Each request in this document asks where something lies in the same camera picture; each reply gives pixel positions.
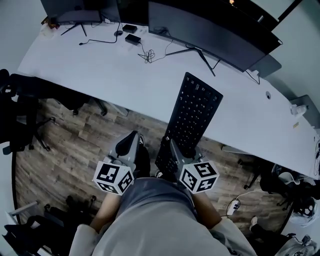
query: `black keyboard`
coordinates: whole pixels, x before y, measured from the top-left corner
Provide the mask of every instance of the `black keyboard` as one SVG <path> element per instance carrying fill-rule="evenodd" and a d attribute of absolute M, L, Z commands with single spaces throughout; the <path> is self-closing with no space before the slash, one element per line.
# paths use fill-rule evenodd
<path fill-rule="evenodd" d="M 169 141 L 173 139 L 182 155 L 195 156 L 195 147 L 216 113 L 223 95 L 186 72 L 155 164 L 160 171 L 175 172 Z"/>

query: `gray t-shirt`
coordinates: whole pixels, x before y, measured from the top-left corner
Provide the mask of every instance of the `gray t-shirt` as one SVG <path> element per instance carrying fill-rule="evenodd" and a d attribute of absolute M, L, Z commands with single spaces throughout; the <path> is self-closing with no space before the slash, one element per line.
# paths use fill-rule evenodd
<path fill-rule="evenodd" d="M 231 220 L 225 218 L 208 230 L 197 222 L 188 195 L 167 185 L 171 187 L 172 183 L 137 179 L 132 190 L 124 194 L 129 193 L 130 200 L 123 197 L 120 213 L 103 234 L 97 234 L 87 225 L 78 227 L 69 255 L 256 255 Z"/>

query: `white cube with markers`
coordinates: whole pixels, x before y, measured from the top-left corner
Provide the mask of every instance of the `white cube with markers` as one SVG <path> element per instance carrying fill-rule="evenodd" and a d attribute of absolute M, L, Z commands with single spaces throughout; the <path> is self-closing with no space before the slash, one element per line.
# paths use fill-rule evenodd
<path fill-rule="evenodd" d="M 102 191 L 121 196 L 133 184 L 134 176 L 128 166 L 99 161 L 93 181 Z"/>
<path fill-rule="evenodd" d="M 219 172 L 213 161 L 185 164 L 179 180 L 192 193 L 200 193 L 213 188 Z"/>

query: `white cable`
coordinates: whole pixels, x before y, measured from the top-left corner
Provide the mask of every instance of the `white cable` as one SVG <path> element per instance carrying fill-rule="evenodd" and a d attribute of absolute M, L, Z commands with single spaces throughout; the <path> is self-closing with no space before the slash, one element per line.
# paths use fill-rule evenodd
<path fill-rule="evenodd" d="M 252 193 L 252 192 L 260 191 L 260 190 L 262 190 L 262 189 L 260 188 L 260 189 L 256 189 L 256 190 L 253 190 L 253 191 L 249 191 L 249 192 L 244 193 L 244 194 L 240 194 L 240 195 L 238 195 L 235 199 L 238 199 L 238 198 L 241 197 L 241 196 L 244 196 L 244 195 L 249 194 L 249 193 Z"/>

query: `white power outlet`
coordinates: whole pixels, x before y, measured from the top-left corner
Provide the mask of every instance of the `white power outlet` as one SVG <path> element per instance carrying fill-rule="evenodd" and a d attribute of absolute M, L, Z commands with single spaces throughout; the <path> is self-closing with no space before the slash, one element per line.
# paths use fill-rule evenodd
<path fill-rule="evenodd" d="M 234 214 L 234 212 L 240 207 L 240 203 L 238 199 L 234 199 L 232 200 L 232 202 L 230 203 L 228 209 L 226 210 L 226 215 L 232 215 Z"/>

